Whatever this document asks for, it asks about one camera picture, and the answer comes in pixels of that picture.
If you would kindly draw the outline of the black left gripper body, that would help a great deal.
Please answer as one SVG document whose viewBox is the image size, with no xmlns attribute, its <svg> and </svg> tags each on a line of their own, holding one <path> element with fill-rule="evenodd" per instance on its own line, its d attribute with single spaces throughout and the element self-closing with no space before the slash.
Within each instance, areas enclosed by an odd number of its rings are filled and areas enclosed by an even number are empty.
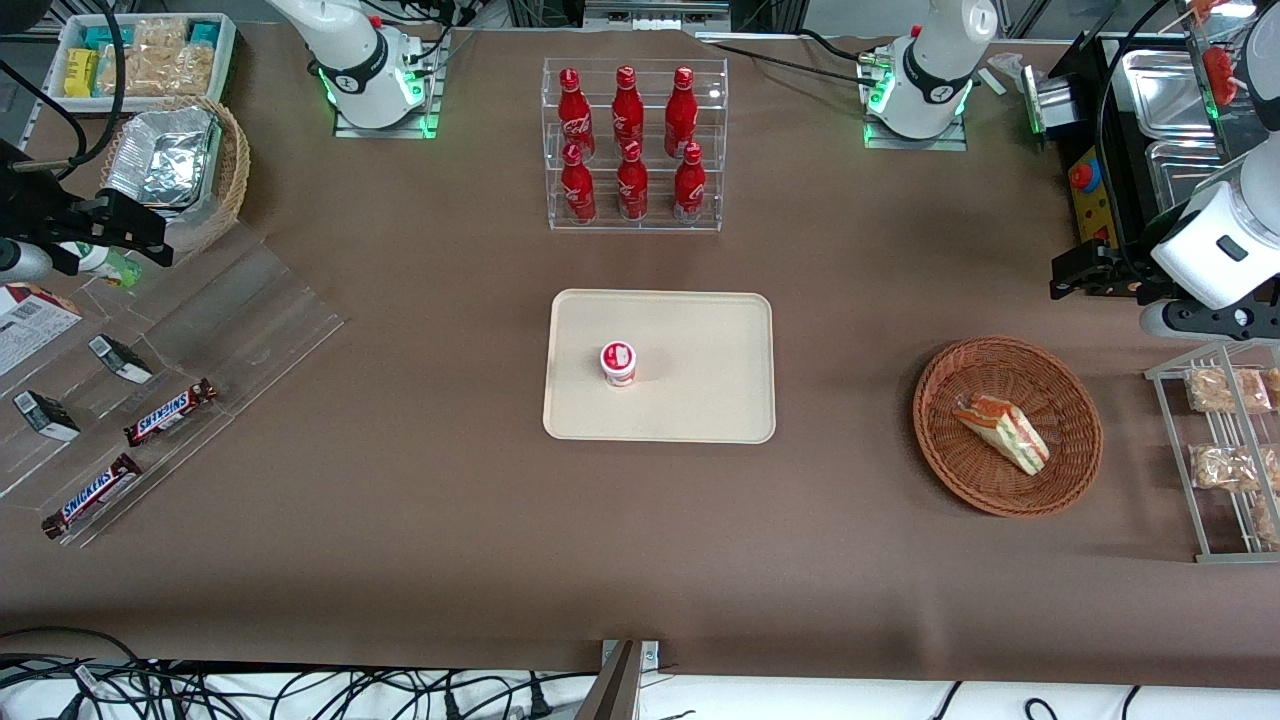
<svg viewBox="0 0 1280 720">
<path fill-rule="evenodd" d="M 1105 240 L 1089 240 L 1052 263 L 1085 264 L 1085 282 L 1073 293 L 1158 301 L 1166 299 L 1166 274 L 1151 256 L 1153 247 L 1152 242 L 1129 243 L 1123 255 Z"/>
</svg>

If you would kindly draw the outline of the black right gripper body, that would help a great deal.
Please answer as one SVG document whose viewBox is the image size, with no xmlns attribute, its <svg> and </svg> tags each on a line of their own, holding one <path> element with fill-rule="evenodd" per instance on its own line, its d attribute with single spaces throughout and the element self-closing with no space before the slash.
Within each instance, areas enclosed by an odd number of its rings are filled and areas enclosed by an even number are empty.
<svg viewBox="0 0 1280 720">
<path fill-rule="evenodd" d="M 1 234 L 26 242 L 83 242 L 100 246 L 163 246 L 166 222 L 115 188 L 93 199 L 65 191 L 49 170 L 18 172 L 28 161 L 18 147 L 1 142 Z"/>
</svg>

